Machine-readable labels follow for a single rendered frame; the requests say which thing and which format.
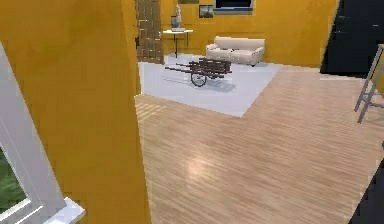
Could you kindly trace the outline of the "dark wooden cart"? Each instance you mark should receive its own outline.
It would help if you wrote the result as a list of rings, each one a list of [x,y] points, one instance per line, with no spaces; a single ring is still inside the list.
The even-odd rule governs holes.
[[[208,79],[224,78],[230,74],[231,62],[202,57],[187,64],[177,63],[177,68],[166,66],[166,69],[187,73],[194,86],[202,87]]]

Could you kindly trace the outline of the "cream sofa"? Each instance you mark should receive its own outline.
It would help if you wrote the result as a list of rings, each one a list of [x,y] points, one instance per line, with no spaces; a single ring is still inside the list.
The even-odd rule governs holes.
[[[206,57],[209,59],[226,60],[252,67],[261,61],[264,52],[264,39],[216,36],[214,43],[206,46]]]

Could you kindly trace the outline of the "white round side table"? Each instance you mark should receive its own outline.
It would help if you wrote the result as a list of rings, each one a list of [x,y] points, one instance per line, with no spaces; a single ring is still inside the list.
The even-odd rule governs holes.
[[[175,57],[178,58],[178,35],[186,35],[186,45],[189,45],[189,34],[193,33],[194,30],[185,29],[185,28],[171,28],[169,30],[162,31],[163,34],[170,34],[173,36],[173,41],[175,43]]]

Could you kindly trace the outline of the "brown panelled room door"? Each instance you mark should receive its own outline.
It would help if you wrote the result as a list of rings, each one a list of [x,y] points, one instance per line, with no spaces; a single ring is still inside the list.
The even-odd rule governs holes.
[[[163,64],[160,0],[135,0],[135,8],[138,28],[136,37],[138,60]]]

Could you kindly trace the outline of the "grey framed television set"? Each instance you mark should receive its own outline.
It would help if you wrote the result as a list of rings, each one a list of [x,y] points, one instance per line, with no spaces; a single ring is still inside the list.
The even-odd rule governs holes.
[[[254,7],[254,0],[214,0],[213,10],[219,15],[248,15]]]

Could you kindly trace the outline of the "white framed window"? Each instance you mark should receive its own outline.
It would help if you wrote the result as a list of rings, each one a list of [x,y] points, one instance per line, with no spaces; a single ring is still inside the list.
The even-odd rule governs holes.
[[[58,185],[0,42],[0,149],[24,199],[0,212],[0,224],[77,224],[86,210]]]

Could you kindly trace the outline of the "black cupboard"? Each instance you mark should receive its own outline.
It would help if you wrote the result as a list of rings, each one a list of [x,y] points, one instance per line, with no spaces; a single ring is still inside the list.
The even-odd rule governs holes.
[[[379,44],[384,44],[384,0],[338,0],[320,72],[366,78]]]

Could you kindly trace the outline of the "black furniture corner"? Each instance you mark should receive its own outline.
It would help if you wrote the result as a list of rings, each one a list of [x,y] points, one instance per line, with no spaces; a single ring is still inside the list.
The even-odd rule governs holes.
[[[384,158],[348,224],[384,224]]]

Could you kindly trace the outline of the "framed wall picture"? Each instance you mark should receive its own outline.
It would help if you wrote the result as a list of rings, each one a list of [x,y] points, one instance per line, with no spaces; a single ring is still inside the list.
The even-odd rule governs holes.
[[[199,6],[199,17],[200,18],[212,18],[214,15],[212,5],[200,5]]]

